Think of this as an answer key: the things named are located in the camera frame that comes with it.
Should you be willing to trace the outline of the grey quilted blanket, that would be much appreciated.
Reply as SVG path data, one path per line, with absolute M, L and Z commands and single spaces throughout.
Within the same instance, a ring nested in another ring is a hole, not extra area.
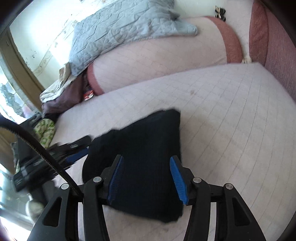
M 115 1 L 76 24 L 69 54 L 73 76 L 120 45 L 170 36 L 196 36 L 198 29 L 174 11 L 174 1 Z

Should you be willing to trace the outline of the red upholstered headboard cushion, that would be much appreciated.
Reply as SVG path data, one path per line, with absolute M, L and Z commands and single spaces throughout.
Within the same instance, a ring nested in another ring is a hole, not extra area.
M 295 99 L 295 45 L 278 18 L 261 1 L 252 5 L 249 54 Z

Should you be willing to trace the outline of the red patterned small item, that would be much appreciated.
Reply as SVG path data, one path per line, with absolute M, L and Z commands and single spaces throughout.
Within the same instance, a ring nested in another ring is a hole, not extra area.
M 94 91 L 91 90 L 87 90 L 84 94 L 83 94 L 83 100 L 84 101 L 88 101 L 89 99 L 91 99 L 94 96 Z

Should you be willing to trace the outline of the beige crumpled cloth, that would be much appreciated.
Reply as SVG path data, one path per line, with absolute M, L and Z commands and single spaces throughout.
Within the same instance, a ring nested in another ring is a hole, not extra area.
M 57 99 L 75 79 L 71 73 L 70 63 L 64 64 L 59 70 L 59 79 L 40 94 L 41 103 Z

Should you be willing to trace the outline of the green patterned cloth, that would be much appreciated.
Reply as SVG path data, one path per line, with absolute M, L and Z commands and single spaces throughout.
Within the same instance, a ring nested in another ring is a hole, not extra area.
M 44 118 L 34 127 L 34 133 L 39 143 L 48 149 L 55 135 L 55 123 L 51 119 Z

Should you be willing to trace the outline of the dark maroon garment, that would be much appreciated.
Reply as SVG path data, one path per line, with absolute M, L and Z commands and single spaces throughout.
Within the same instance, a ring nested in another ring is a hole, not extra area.
M 62 94 L 42 104 L 43 115 L 62 114 L 83 101 L 84 87 L 88 83 L 86 73 L 79 75 Z

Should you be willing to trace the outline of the pink quilted bolster pillow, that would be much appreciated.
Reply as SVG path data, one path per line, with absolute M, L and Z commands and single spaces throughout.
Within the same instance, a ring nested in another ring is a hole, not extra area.
M 239 39 L 225 22 L 210 16 L 186 21 L 198 28 L 196 36 L 132 42 L 97 57 L 87 68 L 95 95 L 177 72 L 243 60 Z

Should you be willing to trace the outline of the black sweatpants white lettering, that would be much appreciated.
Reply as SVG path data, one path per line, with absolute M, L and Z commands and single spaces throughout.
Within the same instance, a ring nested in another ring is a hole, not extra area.
M 171 175 L 170 158 L 181 156 L 179 126 L 180 112 L 160 110 L 96 137 L 83 164 L 83 182 L 100 176 L 121 155 L 125 168 L 111 207 L 165 223 L 178 220 L 183 204 Z

